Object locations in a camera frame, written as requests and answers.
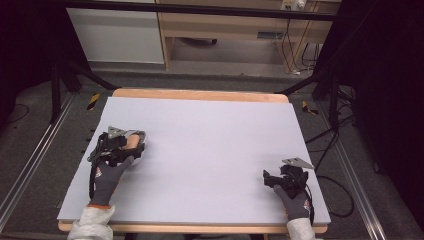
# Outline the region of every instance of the person's right hand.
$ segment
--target person's right hand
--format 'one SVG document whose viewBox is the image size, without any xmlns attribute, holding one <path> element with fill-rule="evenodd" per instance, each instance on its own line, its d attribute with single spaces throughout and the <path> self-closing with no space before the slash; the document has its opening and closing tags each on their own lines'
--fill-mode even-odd
<svg viewBox="0 0 424 240">
<path fill-rule="evenodd" d="M 273 189 L 281 201 L 283 201 L 289 221 L 297 218 L 309 218 L 311 205 L 305 192 L 301 192 L 295 198 L 291 199 L 280 185 L 274 185 Z"/>
</svg>

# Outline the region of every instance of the gray carpet floor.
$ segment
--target gray carpet floor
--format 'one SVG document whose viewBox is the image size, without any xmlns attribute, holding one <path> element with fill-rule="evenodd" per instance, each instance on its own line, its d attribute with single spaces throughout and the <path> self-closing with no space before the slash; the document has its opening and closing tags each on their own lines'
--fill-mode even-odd
<svg viewBox="0 0 424 240">
<path fill-rule="evenodd" d="M 184 60 L 181 60 L 182 58 L 178 57 L 179 61 L 174 66 L 186 64 Z M 111 83 L 125 87 L 269 93 L 292 86 L 299 80 L 292 76 L 250 76 L 249 74 L 237 74 L 235 72 L 217 76 L 206 73 L 181 74 L 175 73 L 175 71 L 178 70 L 167 73 L 98 72 L 98 75 Z M 75 100 L 65 121 L 32 176 L 12 215 L 3 227 L 1 238 L 20 236 L 21 239 L 63 239 L 66 236 L 66 233 L 61 232 L 57 227 L 56 217 L 60 209 L 60 201 L 65 197 L 67 188 L 89 143 L 88 140 L 92 137 L 92 130 L 96 128 L 99 122 L 106 99 L 112 94 L 111 91 L 107 91 L 83 77 L 81 77 L 81 82 L 83 89 L 75 95 Z M 327 129 L 324 121 L 325 111 L 315 115 L 302 110 L 303 101 L 308 101 L 311 108 L 314 108 L 314 105 L 317 104 L 311 99 L 310 93 L 312 90 L 313 85 L 310 85 L 289 96 L 305 140 L 311 139 Z M 93 110 L 86 110 L 91 96 L 95 93 L 101 94 L 99 101 Z M 66 90 L 62 88 L 62 96 L 66 94 Z M 49 83 L 42 83 L 23 91 L 17 98 L 17 103 L 22 105 L 16 106 L 10 120 L 24 117 L 9 123 L 0 130 L 0 201 L 7 197 L 14 181 L 18 178 L 20 171 L 48 127 L 51 116 Z M 322 101 L 319 104 L 326 106 L 328 101 Z M 344 107 L 340 111 L 339 118 L 343 119 L 351 114 L 349 107 Z M 330 135 L 327 135 L 307 144 L 314 165 L 318 163 L 323 153 L 322 150 L 328 145 L 330 137 Z M 355 127 L 354 118 L 340 128 L 338 141 L 343 144 L 349 156 L 349 161 L 363 184 L 387 239 L 424 239 L 424 233 L 415 223 L 409 209 L 405 207 L 390 179 L 384 174 L 374 172 L 374 162 L 359 129 Z M 331 177 L 348 188 L 346 177 L 341 170 L 340 158 L 334 147 L 328 151 L 317 174 Z M 350 210 L 349 198 L 338 185 L 325 178 L 320 178 L 319 183 L 331 212 L 344 214 Z M 317 237 L 325 239 L 370 239 L 357 206 L 348 217 L 330 216 L 332 222 L 328 231 L 325 234 L 317 235 Z M 273 240 L 287 238 L 285 235 L 272 235 L 270 237 Z M 151 240 L 182 239 L 180 234 L 143 234 L 140 236 L 141 238 Z M 238 235 L 229 236 L 229 238 L 248 239 L 248 236 Z"/>
</svg>

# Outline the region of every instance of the wooden desk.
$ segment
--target wooden desk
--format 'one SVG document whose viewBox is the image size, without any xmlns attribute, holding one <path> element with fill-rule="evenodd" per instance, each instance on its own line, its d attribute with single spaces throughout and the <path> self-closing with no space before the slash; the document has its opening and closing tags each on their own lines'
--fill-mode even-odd
<svg viewBox="0 0 424 240">
<path fill-rule="evenodd" d="M 118 89 L 113 93 L 113 97 L 288 103 L 288 99 L 284 95 L 248 93 L 248 92 L 241 93 L 241 92 L 213 92 L 213 91 L 189 91 L 189 90 L 159 90 L 159 89 L 157 90 L 155 89 Z M 62 231 L 70 231 L 71 226 L 72 226 L 72 221 L 59 221 L 59 229 L 61 229 Z M 245 225 L 205 224 L 203 225 L 202 224 L 202 225 L 199 225 L 199 224 L 128 224 L 128 223 L 111 222 L 110 226 L 116 232 L 126 232 L 126 233 L 155 232 L 155 233 L 226 233 L 226 234 L 261 233 L 261 234 L 266 234 L 266 233 L 287 233 L 288 232 L 286 226 L 275 225 L 275 224 L 274 225 L 267 225 L 267 224 L 260 224 L 260 225 L 257 225 L 257 224 L 256 225 L 255 224 L 245 224 Z M 327 225 L 326 224 L 316 225 L 314 226 L 314 230 L 317 233 L 323 233 L 327 230 Z"/>
<path fill-rule="evenodd" d="M 308 0 L 303 11 L 336 13 L 339 2 L 339 0 Z M 274 0 L 156 0 L 156 3 L 269 10 L 279 10 L 281 7 L 281 1 Z M 176 37 L 271 41 L 272 39 L 259 39 L 258 32 L 286 32 L 288 25 L 287 19 L 237 16 L 158 13 L 158 18 L 167 69 L 170 68 L 173 41 Z M 294 62 L 302 55 L 306 43 L 324 43 L 331 24 L 322 21 L 290 20 L 288 31 L 291 46 L 287 38 L 284 41 L 274 40 L 287 73 L 294 70 Z"/>
</svg>

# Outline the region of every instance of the glove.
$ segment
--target glove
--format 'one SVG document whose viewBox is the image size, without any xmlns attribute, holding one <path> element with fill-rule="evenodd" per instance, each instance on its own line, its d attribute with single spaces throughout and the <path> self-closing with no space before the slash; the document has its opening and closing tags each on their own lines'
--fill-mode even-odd
<svg viewBox="0 0 424 240">
<path fill-rule="evenodd" d="M 295 198 L 291 199 L 280 185 L 274 185 L 273 189 L 281 201 L 283 201 L 289 221 L 297 218 L 309 218 L 311 205 L 305 192 L 301 192 Z"/>
<path fill-rule="evenodd" d="M 125 161 L 117 167 L 110 167 L 105 162 L 101 161 L 97 167 L 96 177 L 94 179 L 94 196 L 89 205 L 108 207 L 112 194 L 118 186 L 119 179 L 133 162 L 133 156 L 127 157 Z"/>
</svg>

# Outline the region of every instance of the floor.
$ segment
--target floor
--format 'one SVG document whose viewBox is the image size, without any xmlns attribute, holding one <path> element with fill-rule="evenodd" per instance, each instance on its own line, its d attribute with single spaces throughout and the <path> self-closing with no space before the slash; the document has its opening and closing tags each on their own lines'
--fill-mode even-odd
<svg viewBox="0 0 424 240">
<path fill-rule="evenodd" d="M 304 58 L 313 59 L 314 50 L 315 47 L 308 48 Z M 306 64 L 302 64 L 302 61 L 297 63 L 300 70 L 298 74 L 286 73 L 279 56 L 276 54 L 275 45 L 272 41 L 218 40 L 216 45 L 211 45 L 209 41 L 177 39 L 171 66 L 168 70 L 160 68 L 127 68 L 125 73 L 117 73 L 115 71 L 104 71 L 105 69 L 102 69 L 102 66 L 96 66 L 93 70 L 104 79 L 120 83 L 124 86 L 148 86 L 155 88 L 171 86 L 175 88 L 202 89 L 207 85 L 210 89 L 219 90 L 251 91 L 252 89 L 257 89 L 261 92 L 273 92 L 276 90 L 283 90 L 284 87 L 307 78 L 313 71 L 313 62 L 305 60 L 304 63 Z M 76 96 L 77 106 L 85 105 L 92 91 L 99 91 L 98 86 L 87 81 L 87 79 L 83 79 L 82 82 L 84 84 L 84 90 Z M 311 139 L 328 127 L 326 126 L 325 114 L 314 114 L 315 110 L 320 113 L 325 113 L 325 107 L 328 102 L 316 103 L 311 101 L 310 94 L 313 87 L 313 85 L 307 86 L 300 89 L 296 94 L 293 94 L 293 96 L 290 96 L 290 101 L 295 106 L 305 140 Z M 349 88 L 345 90 L 348 94 L 352 94 Z M 19 101 L 25 103 L 25 105 L 18 105 L 14 113 L 12 113 L 11 119 L 18 119 L 25 114 L 27 114 L 27 117 L 24 118 L 23 121 L 17 120 L 13 125 L 9 125 L 1 131 L 0 159 L 16 159 L 16 157 L 14 157 L 14 155 L 16 155 L 23 156 L 18 157 L 18 160 L 25 160 L 31 155 L 31 151 L 36 147 L 38 139 L 42 136 L 43 132 L 46 131 L 46 123 L 50 118 L 50 112 L 45 111 L 45 108 L 50 107 L 49 92 L 50 89 L 48 85 L 44 84 L 25 90 L 19 96 Z M 47 104 L 40 107 L 40 102 L 46 102 Z M 304 102 L 308 103 L 309 110 L 311 111 L 304 111 L 302 105 Z M 26 113 L 25 106 L 29 107 L 29 113 Z M 347 107 L 341 107 L 341 117 L 349 117 L 352 114 L 348 108 L 348 104 L 346 104 L 346 106 Z M 96 126 L 96 119 L 92 115 L 93 114 L 88 111 L 83 112 L 83 115 L 69 114 L 68 120 L 64 124 L 65 126 L 56 136 L 56 138 L 58 138 L 56 141 L 66 142 L 66 139 L 68 139 L 67 144 L 73 149 L 73 152 L 66 152 L 67 155 L 77 156 L 78 158 L 78 156 L 81 156 L 81 152 L 85 150 L 87 144 L 87 142 L 84 141 L 85 139 L 80 139 L 78 141 L 69 141 L 69 139 L 71 139 L 70 136 L 72 135 L 80 136 L 80 138 L 83 138 L 83 136 L 87 136 L 87 138 L 90 137 L 89 129 L 95 128 Z M 80 121 L 81 117 L 91 125 L 87 124 L 89 126 L 81 126 L 81 129 L 78 130 L 75 130 L 74 127 L 67 126 L 67 124 L 75 125 L 75 122 Z M 25 139 L 26 145 L 28 146 L 22 148 L 22 151 L 17 152 L 14 150 L 16 149 L 14 148 L 14 144 L 22 142 L 22 139 Z M 308 149 L 311 150 L 311 159 L 313 159 L 315 163 L 319 161 L 322 155 L 321 149 L 325 149 L 330 140 L 331 137 L 326 136 L 322 141 L 314 141 L 312 145 L 308 145 Z M 365 199 L 357 199 L 358 197 L 356 197 L 355 201 L 356 203 L 358 203 L 358 201 L 359 203 L 369 202 L 372 206 L 371 212 L 370 209 L 361 208 L 361 206 L 357 205 L 352 215 L 347 218 L 332 217 L 333 222 L 329 226 L 328 233 L 317 237 L 327 239 L 424 239 L 423 232 L 414 223 L 409 210 L 404 207 L 401 198 L 397 195 L 393 186 L 391 186 L 390 179 L 384 175 L 375 174 L 373 172 L 372 159 L 370 159 L 366 151 L 366 146 L 360 138 L 360 133 L 352 125 L 352 122 L 349 122 L 349 124 L 341 128 L 339 143 L 337 144 L 328 152 L 326 161 L 322 163 L 322 170 L 320 170 L 322 172 L 320 172 L 320 174 L 340 180 L 344 186 L 348 186 L 347 188 L 351 189 L 351 192 L 354 193 L 355 191 L 352 190 L 352 187 L 355 188 L 355 184 L 352 185 L 352 179 L 349 179 L 351 177 L 348 176 L 350 173 L 346 170 L 349 170 L 349 168 L 343 167 L 343 165 L 346 165 L 347 159 L 348 165 L 352 165 L 352 168 L 355 169 L 356 175 L 360 178 L 360 182 L 362 183 L 359 190 L 365 192 Z M 56 152 L 66 151 L 61 149 L 60 145 L 54 143 L 49 147 L 52 151 Z M 0 235 L 0 238 L 65 238 L 65 236 L 57 234 L 57 222 L 54 219 L 55 215 L 53 214 L 53 216 L 50 216 L 52 214 L 46 213 L 57 212 L 57 209 L 60 208 L 60 198 L 57 196 L 44 196 L 44 200 L 39 200 L 47 204 L 42 204 L 40 202 L 35 205 L 31 201 L 38 199 L 40 193 L 47 192 L 46 188 L 56 189 L 58 195 L 66 193 L 65 187 L 49 181 L 49 176 L 40 173 L 51 174 L 50 179 L 60 178 L 58 176 L 62 174 L 70 178 L 66 179 L 66 181 L 70 181 L 73 176 L 73 168 L 78 166 L 78 161 L 73 163 L 73 167 L 63 169 L 57 159 L 50 159 L 51 157 L 48 155 L 49 153 L 47 153 L 47 156 L 45 156 L 45 159 L 43 159 L 43 162 L 40 163 L 37 171 L 33 174 L 32 180 L 28 183 L 28 189 L 22 193 L 21 197 L 23 200 L 15 206 L 16 210 L 9 216 L 9 221 L 5 226 L 0 226 L 3 230 L 0 230 L 3 234 L 3 236 Z M 5 171 L 12 173 L 9 174 L 9 178 L 6 178 L 4 174 L 0 174 L 3 175 L 0 176 L 0 180 L 2 180 L 3 183 L 0 200 L 7 198 L 7 190 L 11 188 L 13 179 L 19 177 L 20 168 L 25 164 L 25 161 L 22 161 L 19 165 L 18 160 L 16 160 L 16 166 L 4 164 L 4 161 L 0 160 L 0 164 L 3 167 L 1 171 L 3 173 Z M 52 169 L 56 168 L 60 168 L 61 171 L 52 171 Z M 320 185 L 326 201 L 328 202 L 329 211 L 333 213 L 346 213 L 349 211 L 349 198 L 343 193 L 343 190 L 330 183 L 326 178 L 320 180 Z M 373 214 L 378 220 L 377 225 L 384 229 L 382 233 L 377 233 L 375 236 L 372 236 L 372 232 L 367 229 L 367 218 L 372 218 L 374 216 Z M 26 219 L 31 219 L 29 221 L 34 223 L 28 224 Z M 42 229 L 42 227 L 40 227 L 41 225 L 37 225 L 35 221 L 42 222 L 43 226 L 49 226 L 48 229 L 54 230 L 51 232 L 44 230 L 37 232 L 37 229 Z M 29 225 L 31 225 L 32 228 L 29 230 L 23 229 L 22 225 L 25 224 L 28 225 L 28 228 Z M 278 240 L 286 239 L 286 237 L 285 235 L 270 236 L 271 239 Z M 138 239 L 168 240 L 180 238 L 181 235 L 143 234 L 140 235 Z M 226 236 L 226 238 L 241 240 L 248 239 L 248 235 Z"/>
</svg>

